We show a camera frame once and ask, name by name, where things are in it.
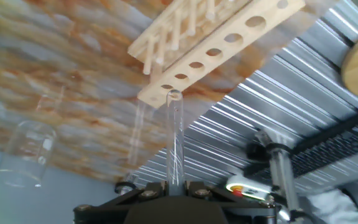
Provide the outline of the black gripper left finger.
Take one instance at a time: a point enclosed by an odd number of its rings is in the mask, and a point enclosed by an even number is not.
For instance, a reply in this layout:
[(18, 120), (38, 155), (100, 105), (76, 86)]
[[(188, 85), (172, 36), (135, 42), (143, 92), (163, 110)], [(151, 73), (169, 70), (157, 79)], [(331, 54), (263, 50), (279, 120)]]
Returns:
[(74, 224), (124, 223), (130, 209), (140, 203), (166, 196), (167, 182), (149, 182), (143, 189), (132, 189), (102, 205), (78, 205), (73, 209)]

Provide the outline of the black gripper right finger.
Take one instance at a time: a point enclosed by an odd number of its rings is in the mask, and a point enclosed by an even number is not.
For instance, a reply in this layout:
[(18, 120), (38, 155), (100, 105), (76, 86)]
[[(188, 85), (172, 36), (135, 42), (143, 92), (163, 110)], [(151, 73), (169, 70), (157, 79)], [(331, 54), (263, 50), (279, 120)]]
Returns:
[(186, 181), (185, 190), (186, 196), (206, 202), (206, 205), (197, 205), (196, 212), (203, 218), (211, 218), (212, 223), (278, 223), (278, 207), (273, 202), (246, 200), (204, 182)]

